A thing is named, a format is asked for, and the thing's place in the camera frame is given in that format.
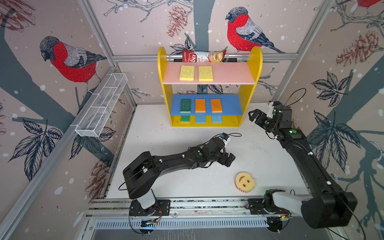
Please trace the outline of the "blue sponge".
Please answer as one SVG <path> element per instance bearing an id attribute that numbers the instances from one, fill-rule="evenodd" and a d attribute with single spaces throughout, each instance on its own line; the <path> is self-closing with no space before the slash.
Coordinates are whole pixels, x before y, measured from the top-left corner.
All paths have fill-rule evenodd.
<path id="1" fill-rule="evenodd" d="M 212 116 L 212 123 L 222 123 L 223 118 L 222 116 Z"/>
<path id="2" fill-rule="evenodd" d="M 196 124 L 205 124 L 206 116 L 196 116 Z"/>

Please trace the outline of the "yellow smiley face sponge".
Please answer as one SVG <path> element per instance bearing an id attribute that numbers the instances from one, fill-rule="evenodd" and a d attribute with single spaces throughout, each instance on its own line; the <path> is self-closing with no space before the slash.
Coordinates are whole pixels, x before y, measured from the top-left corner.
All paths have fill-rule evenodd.
<path id="1" fill-rule="evenodd" d="M 241 172 L 235 178 L 235 186 L 239 191 L 249 193 L 256 187 L 256 182 L 249 173 Z"/>

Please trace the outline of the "light green sponge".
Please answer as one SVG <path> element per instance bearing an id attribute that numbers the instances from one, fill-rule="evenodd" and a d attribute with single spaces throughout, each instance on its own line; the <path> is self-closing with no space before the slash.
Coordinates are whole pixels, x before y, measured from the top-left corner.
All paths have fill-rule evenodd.
<path id="1" fill-rule="evenodd" d="M 191 116 L 181 116 L 181 123 L 189 123 L 191 121 Z"/>

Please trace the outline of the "orange sponge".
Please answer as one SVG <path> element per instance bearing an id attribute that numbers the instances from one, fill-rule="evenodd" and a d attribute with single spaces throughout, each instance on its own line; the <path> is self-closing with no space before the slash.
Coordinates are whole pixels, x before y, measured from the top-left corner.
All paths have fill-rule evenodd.
<path id="1" fill-rule="evenodd" d="M 212 113 L 222 113 L 223 107 L 220 99 L 211 99 Z"/>

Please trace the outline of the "pale yellow sponge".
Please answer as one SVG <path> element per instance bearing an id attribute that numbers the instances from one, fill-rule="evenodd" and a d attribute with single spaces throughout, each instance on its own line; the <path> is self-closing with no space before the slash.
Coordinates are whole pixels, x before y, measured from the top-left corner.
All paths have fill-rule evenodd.
<path id="1" fill-rule="evenodd" d="M 205 113 L 206 112 L 206 100 L 205 99 L 195 99 L 195 112 L 196 113 Z"/>

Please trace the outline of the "dark green sponge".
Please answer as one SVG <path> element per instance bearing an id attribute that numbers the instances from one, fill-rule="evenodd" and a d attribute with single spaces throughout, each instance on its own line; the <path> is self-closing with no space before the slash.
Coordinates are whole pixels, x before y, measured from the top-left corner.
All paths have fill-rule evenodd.
<path id="1" fill-rule="evenodd" d="M 191 99 L 181 99 L 181 114 L 189 114 L 192 108 L 192 100 Z"/>

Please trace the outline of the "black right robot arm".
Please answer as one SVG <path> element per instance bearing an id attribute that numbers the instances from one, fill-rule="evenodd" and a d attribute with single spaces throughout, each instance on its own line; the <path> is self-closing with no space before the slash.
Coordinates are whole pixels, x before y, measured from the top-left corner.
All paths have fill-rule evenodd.
<path id="1" fill-rule="evenodd" d="M 300 215 L 313 229 L 345 227 L 354 215 L 358 200 L 331 178 L 312 152 L 303 132 L 293 127 L 292 110 L 276 105 L 268 114 L 259 109 L 248 113 L 266 133 L 272 133 L 295 161 L 310 189 L 311 196 L 291 195 L 283 190 L 267 190 L 263 205 L 266 212 L 278 209 Z"/>

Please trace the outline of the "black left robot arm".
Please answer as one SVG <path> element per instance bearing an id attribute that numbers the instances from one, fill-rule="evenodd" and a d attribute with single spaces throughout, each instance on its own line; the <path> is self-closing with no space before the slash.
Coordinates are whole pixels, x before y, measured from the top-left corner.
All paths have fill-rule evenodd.
<path id="1" fill-rule="evenodd" d="M 149 151 L 141 153 L 123 170 L 124 182 L 121 186 L 129 198 L 139 202 L 143 210 L 157 207 L 157 199 L 152 186 L 162 175 L 180 170 L 209 168 L 212 163 L 230 167 L 235 160 L 232 153 L 226 152 L 230 134 L 222 133 L 206 143 L 189 147 L 186 151 L 168 156 L 154 156 Z"/>

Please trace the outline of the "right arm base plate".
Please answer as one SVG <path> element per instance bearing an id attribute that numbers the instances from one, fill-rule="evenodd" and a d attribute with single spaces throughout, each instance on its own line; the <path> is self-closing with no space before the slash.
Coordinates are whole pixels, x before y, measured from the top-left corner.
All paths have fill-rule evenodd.
<path id="1" fill-rule="evenodd" d="M 289 216 L 291 213 L 288 210 L 284 210 L 277 207 L 266 207 L 264 199 L 248 199 L 248 203 L 245 208 L 250 211 L 251 215 L 279 215 Z"/>

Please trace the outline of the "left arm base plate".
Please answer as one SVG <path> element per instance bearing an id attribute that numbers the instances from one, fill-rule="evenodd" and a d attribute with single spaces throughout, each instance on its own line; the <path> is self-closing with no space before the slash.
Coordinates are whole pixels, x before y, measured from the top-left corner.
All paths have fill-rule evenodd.
<path id="1" fill-rule="evenodd" d="M 156 200 L 156 203 L 148 209 L 143 209 L 138 200 L 133 200 L 129 215 L 133 217 L 149 217 L 149 216 L 169 216 L 171 201 Z"/>

